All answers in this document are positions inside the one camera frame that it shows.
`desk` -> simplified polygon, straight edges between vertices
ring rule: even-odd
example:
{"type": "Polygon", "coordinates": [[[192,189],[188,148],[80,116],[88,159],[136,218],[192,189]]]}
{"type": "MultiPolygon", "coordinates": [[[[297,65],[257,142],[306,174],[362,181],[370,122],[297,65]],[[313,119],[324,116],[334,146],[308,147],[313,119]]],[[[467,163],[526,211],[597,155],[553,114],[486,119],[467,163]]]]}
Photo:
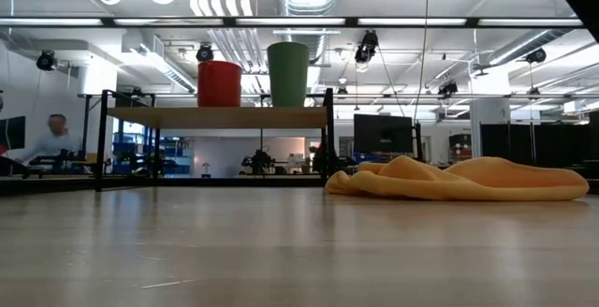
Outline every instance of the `desk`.
{"type": "MultiPolygon", "coordinates": [[[[325,144],[326,170],[320,175],[326,179],[335,170],[335,142],[333,119],[333,91],[328,88],[323,97],[322,107],[205,107],[205,108],[108,108],[109,95],[128,97],[110,90],[102,91],[100,104],[99,142],[97,156],[104,156],[107,117],[112,116],[123,121],[142,124],[154,128],[154,156],[160,155],[159,142],[161,129],[260,129],[260,147],[263,146],[263,129],[306,129],[320,128],[325,144]]],[[[160,158],[154,159],[153,184],[158,184],[160,158]]],[[[98,168],[95,173],[95,191],[102,191],[104,172],[98,168]]]]}

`man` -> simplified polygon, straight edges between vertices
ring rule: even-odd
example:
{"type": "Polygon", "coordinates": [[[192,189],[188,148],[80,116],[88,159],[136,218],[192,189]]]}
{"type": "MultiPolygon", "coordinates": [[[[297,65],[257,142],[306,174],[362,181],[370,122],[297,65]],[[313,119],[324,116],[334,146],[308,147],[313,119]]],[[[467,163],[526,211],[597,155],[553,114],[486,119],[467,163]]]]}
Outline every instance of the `man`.
{"type": "Polygon", "coordinates": [[[66,117],[63,114],[50,115],[48,119],[50,133],[37,140],[33,150],[26,153],[21,161],[29,161],[36,156],[56,156],[61,150],[68,150],[77,155],[81,150],[80,138],[71,135],[66,127],[66,117]]]}

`pillar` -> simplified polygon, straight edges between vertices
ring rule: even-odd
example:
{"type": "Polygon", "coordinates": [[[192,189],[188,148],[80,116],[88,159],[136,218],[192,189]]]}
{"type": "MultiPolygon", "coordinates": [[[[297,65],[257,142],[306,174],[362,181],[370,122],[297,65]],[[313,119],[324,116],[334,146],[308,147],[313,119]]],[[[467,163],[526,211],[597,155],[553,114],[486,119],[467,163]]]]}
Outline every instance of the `pillar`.
{"type": "MultiPolygon", "coordinates": [[[[486,71],[486,76],[473,77],[471,92],[475,95],[509,95],[508,71],[503,67],[495,67],[486,71]]],[[[511,109],[509,98],[493,97],[472,100],[470,103],[470,125],[472,127],[473,157],[482,156],[482,124],[508,124],[511,109]]]]}
{"type": "MultiPolygon", "coordinates": [[[[81,95],[101,95],[102,90],[109,89],[116,91],[117,67],[101,58],[95,58],[88,66],[80,67],[80,90],[81,95]]],[[[95,97],[90,102],[91,106],[98,101],[95,97]]],[[[109,107],[114,107],[114,99],[109,99],[109,107]]],[[[100,123],[100,105],[96,105],[89,114],[88,134],[87,134],[87,152],[96,153],[99,135],[100,123]]],[[[106,145],[104,148],[105,157],[110,157],[112,151],[112,126],[113,119],[109,117],[106,122],[106,145]]]]}

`wooden shelf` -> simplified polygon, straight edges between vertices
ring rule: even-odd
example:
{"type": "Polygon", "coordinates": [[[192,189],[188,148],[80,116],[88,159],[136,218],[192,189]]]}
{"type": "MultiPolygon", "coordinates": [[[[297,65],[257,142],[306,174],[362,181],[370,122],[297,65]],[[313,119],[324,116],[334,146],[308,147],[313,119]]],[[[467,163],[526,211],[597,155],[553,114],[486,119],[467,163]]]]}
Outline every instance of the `wooden shelf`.
{"type": "Polygon", "coordinates": [[[323,128],[325,107],[113,108],[108,116],[163,129],[323,128]]]}

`green bucket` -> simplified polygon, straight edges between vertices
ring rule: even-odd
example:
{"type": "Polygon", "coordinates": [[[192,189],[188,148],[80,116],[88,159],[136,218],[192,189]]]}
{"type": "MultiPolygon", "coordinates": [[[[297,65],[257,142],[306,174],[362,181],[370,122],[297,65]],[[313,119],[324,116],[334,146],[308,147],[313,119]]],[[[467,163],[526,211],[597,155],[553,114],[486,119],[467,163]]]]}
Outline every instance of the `green bucket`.
{"type": "Polygon", "coordinates": [[[281,42],[270,45],[267,53],[272,105],[303,107],[310,65],[308,47],[294,42],[281,42]]]}

